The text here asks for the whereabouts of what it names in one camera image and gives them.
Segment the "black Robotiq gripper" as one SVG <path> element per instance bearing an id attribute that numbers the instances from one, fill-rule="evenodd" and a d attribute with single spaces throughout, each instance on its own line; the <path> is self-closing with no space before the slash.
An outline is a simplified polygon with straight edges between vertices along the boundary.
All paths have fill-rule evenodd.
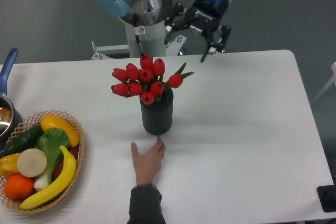
<path id="1" fill-rule="evenodd" d="M 204 36 L 206 49 L 200 59 L 204 62 L 207 55 L 222 52 L 232 28 L 219 26 L 219 22 L 229 6 L 229 0 L 195 0 L 187 9 L 181 2 L 176 2 L 169 10 L 164 21 L 166 34 L 191 28 Z M 219 41 L 215 42 L 213 32 L 219 31 Z"/>

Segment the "grey sleeved forearm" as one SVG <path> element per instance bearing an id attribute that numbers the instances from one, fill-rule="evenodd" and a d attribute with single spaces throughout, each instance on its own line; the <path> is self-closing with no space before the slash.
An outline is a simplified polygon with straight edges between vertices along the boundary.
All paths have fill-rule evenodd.
<path id="1" fill-rule="evenodd" d="M 153 184 L 131 190 L 127 223 L 166 223 L 161 209 L 162 195 Z"/>

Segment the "bare human hand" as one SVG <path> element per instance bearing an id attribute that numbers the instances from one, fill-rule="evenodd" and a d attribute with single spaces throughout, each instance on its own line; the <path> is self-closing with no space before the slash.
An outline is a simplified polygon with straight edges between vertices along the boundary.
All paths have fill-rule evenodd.
<path id="1" fill-rule="evenodd" d="M 160 136 L 154 145 L 144 154 L 140 154 L 137 145 L 131 143 L 131 153 L 137 186 L 149 185 L 161 167 L 165 155 L 165 144 Z"/>

